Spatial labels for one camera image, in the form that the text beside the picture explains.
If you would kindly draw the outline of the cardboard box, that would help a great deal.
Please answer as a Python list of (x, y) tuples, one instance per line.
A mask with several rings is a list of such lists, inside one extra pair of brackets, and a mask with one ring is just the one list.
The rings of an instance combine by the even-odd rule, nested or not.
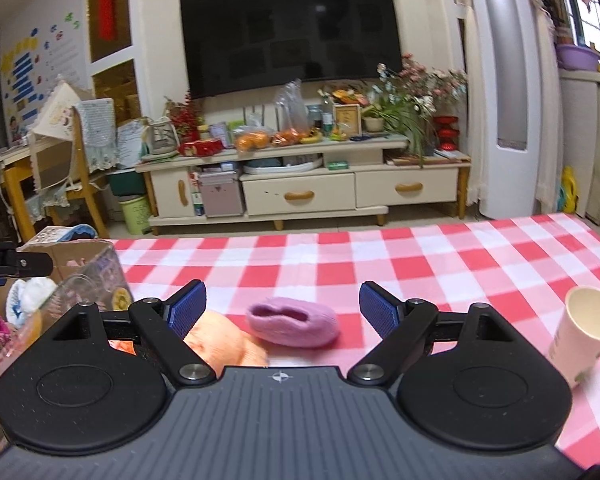
[(54, 262), (54, 270), (50, 274), (50, 278), (56, 283), (60, 283), (74, 272), (85, 269), (103, 252), (112, 248), (110, 240), (99, 237), (96, 240), (60, 242), (58, 238), (70, 228), (71, 226), (46, 226), (27, 243), (20, 246), (18, 252), (46, 252), (49, 254)]

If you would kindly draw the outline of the floral packaging bag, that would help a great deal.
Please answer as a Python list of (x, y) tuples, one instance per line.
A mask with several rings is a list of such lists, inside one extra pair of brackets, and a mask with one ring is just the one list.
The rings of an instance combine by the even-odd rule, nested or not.
[(56, 284), (53, 295), (41, 307), (43, 332), (80, 302), (97, 304), (101, 311), (120, 311), (133, 301), (114, 244), (85, 269)]

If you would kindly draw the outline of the pink knitted sock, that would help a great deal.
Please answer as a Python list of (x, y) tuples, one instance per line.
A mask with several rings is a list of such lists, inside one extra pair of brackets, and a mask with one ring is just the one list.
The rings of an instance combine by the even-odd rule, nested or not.
[(253, 304), (246, 321), (253, 336), (289, 348), (321, 348), (340, 334), (337, 315), (330, 307), (286, 297)]

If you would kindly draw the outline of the pink storage box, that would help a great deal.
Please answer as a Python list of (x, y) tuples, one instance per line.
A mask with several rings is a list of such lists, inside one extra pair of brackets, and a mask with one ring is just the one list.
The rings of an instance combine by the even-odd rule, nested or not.
[(203, 172), (199, 176), (199, 186), (208, 218), (235, 217), (245, 212), (236, 171)]

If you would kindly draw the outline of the wooden chair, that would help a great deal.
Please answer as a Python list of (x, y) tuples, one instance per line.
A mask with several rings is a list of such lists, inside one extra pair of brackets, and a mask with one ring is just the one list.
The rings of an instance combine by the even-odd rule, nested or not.
[(66, 109), (60, 124), (70, 128), (68, 136), (58, 139), (30, 130), (26, 146), (18, 148), (16, 154), (2, 157), (4, 187), (23, 242), (36, 234), (35, 220), (31, 219), (22, 190), (23, 182), (29, 179), (33, 180), (34, 192), (38, 197), (58, 188), (61, 198), (84, 200), (97, 233), (103, 237), (109, 236), (94, 199), (104, 177), (91, 177), (88, 172), (80, 115), (74, 107)]

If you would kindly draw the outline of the cream TV cabinet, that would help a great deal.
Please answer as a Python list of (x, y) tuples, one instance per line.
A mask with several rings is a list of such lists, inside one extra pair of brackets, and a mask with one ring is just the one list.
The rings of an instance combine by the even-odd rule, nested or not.
[[(299, 219), (373, 216), (384, 224), (393, 206), (453, 204), (466, 211), (470, 158), (434, 155), (421, 164), (401, 158), (406, 136), (385, 134), (363, 141), (329, 141), (226, 150), (211, 157), (175, 156), (142, 162), (154, 230), (167, 226), (271, 221), (276, 229)], [(236, 171), (245, 212), (208, 218), (199, 186), (203, 172)]]

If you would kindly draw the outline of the red gift box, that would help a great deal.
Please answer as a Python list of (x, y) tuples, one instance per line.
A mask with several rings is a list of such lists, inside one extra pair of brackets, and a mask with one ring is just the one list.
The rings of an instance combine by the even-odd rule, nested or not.
[(211, 157), (223, 150), (223, 143), (218, 139), (187, 141), (178, 147), (180, 154), (185, 157)]

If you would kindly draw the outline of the paper cup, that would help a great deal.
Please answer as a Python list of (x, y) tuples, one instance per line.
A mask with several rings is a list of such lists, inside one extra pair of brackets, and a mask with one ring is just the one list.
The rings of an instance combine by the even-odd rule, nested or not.
[(548, 348), (547, 359), (571, 388), (583, 382), (600, 359), (600, 289), (573, 287)]

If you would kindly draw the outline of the red lantern ornament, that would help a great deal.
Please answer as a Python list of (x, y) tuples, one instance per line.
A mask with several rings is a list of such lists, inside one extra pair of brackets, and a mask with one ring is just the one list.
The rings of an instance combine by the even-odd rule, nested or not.
[(460, 136), (460, 130), (456, 128), (457, 123), (457, 116), (437, 116), (434, 118), (439, 150), (450, 152), (457, 149), (457, 141)]

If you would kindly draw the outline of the bag of oranges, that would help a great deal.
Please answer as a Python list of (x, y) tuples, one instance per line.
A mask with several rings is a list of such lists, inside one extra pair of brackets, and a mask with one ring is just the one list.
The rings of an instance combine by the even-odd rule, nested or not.
[(245, 153), (262, 150), (270, 145), (271, 136), (261, 130), (239, 133), (234, 140), (234, 147), (238, 152)]

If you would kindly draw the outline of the framed picture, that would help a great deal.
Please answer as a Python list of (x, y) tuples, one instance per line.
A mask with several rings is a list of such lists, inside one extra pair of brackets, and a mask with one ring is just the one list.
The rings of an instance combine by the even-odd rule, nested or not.
[(361, 107), (358, 104), (335, 104), (334, 118), (338, 131), (350, 138), (362, 132)]

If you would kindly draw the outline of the clear plastic bag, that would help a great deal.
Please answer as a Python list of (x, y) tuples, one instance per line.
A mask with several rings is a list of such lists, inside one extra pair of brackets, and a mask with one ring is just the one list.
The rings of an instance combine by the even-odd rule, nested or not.
[(307, 133), (310, 130), (308, 111), (301, 93), (301, 80), (295, 79), (280, 87), (274, 98), (278, 130)]

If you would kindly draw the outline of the black flat television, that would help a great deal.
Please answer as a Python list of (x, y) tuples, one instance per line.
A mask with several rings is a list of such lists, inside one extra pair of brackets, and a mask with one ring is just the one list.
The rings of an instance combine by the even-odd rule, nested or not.
[(401, 66), (393, 0), (180, 0), (195, 99)]

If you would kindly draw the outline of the white standing air conditioner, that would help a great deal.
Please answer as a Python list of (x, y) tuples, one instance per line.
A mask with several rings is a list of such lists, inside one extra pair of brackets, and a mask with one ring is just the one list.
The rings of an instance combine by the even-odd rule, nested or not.
[(466, 9), (470, 197), (490, 219), (556, 208), (564, 135), (554, 26), (542, 0)]

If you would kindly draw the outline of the purple plastic basin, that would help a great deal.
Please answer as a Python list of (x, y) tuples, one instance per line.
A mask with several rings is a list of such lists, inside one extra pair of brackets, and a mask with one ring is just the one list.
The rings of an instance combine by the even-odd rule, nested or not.
[(558, 64), (564, 70), (585, 70), (596, 72), (600, 55), (591, 48), (576, 44), (558, 44), (556, 46)]

